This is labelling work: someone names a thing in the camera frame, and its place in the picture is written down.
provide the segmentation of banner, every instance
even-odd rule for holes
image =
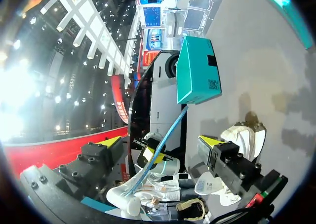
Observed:
[[[126,112],[121,85],[123,85],[124,76],[123,75],[113,75],[111,76],[112,93],[114,97],[115,107],[117,109],[118,115],[123,120],[124,123],[128,124],[128,113]]]
[[[144,51],[143,67],[148,67],[160,51]]]

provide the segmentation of gray floor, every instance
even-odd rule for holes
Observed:
[[[267,0],[223,0],[206,35],[212,40],[222,96],[189,105],[186,166],[193,176],[206,170],[197,156],[197,137],[219,136],[248,112],[267,128],[260,163],[263,174],[275,169],[289,178],[275,200],[282,208],[302,183],[311,164],[316,138],[316,57]],[[213,216],[222,207],[211,195]]]

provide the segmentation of bolt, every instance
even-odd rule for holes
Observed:
[[[79,179],[80,175],[77,171],[74,171],[73,173],[71,173],[71,176],[74,177],[75,179]]]
[[[39,177],[39,181],[41,181],[42,183],[46,181],[46,176],[40,176]]]
[[[261,164],[260,164],[260,163],[257,163],[257,164],[255,165],[255,168],[256,168],[256,169],[260,169],[260,168],[261,168]]]
[[[231,161],[231,157],[230,156],[227,156],[227,157],[225,157],[225,163],[227,164],[227,163],[229,163],[230,161]]]
[[[59,165],[59,172],[65,172],[66,171],[66,167],[65,165]]]
[[[245,173],[244,171],[242,171],[242,172],[239,174],[239,178],[240,178],[241,180],[243,180],[243,179],[245,179],[245,177],[246,177],[246,173]]]
[[[31,182],[31,187],[32,188],[37,188],[39,185],[35,182],[35,181],[32,181]]]
[[[94,157],[90,157],[90,158],[88,159],[88,162],[89,162],[89,163],[92,163],[92,162],[94,162],[94,161],[95,161]]]

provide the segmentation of black cable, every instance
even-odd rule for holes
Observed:
[[[217,218],[215,218],[213,221],[210,222],[210,224],[216,224],[217,222],[219,222],[220,220],[224,219],[224,218],[228,218],[229,216],[231,215],[234,215],[234,214],[238,214],[238,213],[247,213],[247,212],[250,212],[252,211],[253,208],[240,208],[240,209],[236,209],[234,211],[231,211],[229,213],[226,213],[224,215],[221,215]]]

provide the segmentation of stage light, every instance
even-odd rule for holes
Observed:
[[[36,17],[33,17],[31,20],[30,20],[30,24],[33,25],[34,23],[36,23]]]
[[[23,130],[22,120],[15,114],[0,113],[0,140],[7,142],[19,136]]]
[[[55,97],[55,102],[56,102],[57,104],[61,102],[60,96]]]
[[[50,88],[50,86],[47,86],[46,89],[45,89],[45,91],[46,91],[47,93],[51,93],[51,88]]]
[[[0,61],[5,61],[8,56],[4,52],[0,52]]]
[[[13,48],[14,49],[19,49],[21,46],[21,41],[20,40],[16,40],[16,42],[13,44]]]

